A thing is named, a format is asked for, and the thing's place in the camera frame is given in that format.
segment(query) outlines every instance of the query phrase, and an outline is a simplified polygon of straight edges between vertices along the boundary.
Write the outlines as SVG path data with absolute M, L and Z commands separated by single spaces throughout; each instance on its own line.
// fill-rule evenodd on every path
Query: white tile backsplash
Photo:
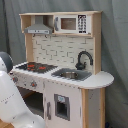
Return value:
M 35 35 L 33 37 L 34 61 L 75 68 L 78 54 L 87 51 L 93 56 L 93 39 L 72 36 Z M 82 55 L 86 70 L 92 70 L 89 58 Z

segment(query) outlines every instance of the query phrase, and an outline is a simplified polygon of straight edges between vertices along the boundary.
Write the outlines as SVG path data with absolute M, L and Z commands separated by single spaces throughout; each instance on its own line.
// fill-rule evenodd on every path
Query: handle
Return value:
M 55 23 L 54 26 L 55 26 L 56 31 L 59 30 L 58 27 L 57 27 L 57 22 L 58 22 L 58 17 L 56 17 L 55 20 L 54 20 L 54 23 Z
M 50 115 L 50 102 L 47 103 L 47 117 L 49 120 L 51 120 L 51 115 Z

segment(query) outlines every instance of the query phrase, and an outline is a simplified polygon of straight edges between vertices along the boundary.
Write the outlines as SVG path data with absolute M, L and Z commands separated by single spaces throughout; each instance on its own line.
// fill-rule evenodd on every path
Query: countertop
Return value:
M 40 77 L 44 80 L 51 80 L 51 81 L 56 81 L 58 83 L 68 84 L 70 86 L 75 86 L 75 87 L 83 88 L 83 89 L 96 89 L 96 88 L 107 87 L 107 86 L 111 85 L 114 81 L 114 77 L 110 73 L 107 73 L 104 71 L 100 71 L 96 75 L 91 75 L 84 81 L 74 81 L 74 80 L 54 77 L 51 75 L 53 72 L 55 72 L 61 68 L 65 68 L 65 67 L 61 67 L 61 66 L 58 66 L 57 68 L 55 68 L 51 71 L 48 71 L 44 74 L 38 74 L 38 73 L 33 73 L 31 71 L 16 69 L 17 66 L 23 65 L 25 63 L 14 66 L 12 71 L 32 75 L 35 77 Z

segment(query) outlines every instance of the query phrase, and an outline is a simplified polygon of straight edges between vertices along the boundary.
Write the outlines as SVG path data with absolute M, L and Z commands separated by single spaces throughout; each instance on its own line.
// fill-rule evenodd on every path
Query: white cabinet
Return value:
M 82 128 L 81 90 L 45 82 L 46 128 Z

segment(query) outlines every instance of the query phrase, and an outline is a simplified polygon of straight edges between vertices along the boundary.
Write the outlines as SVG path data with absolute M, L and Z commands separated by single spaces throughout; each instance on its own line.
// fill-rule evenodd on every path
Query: microwave door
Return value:
M 55 16 L 55 24 L 55 33 L 78 33 L 78 17 L 76 15 Z

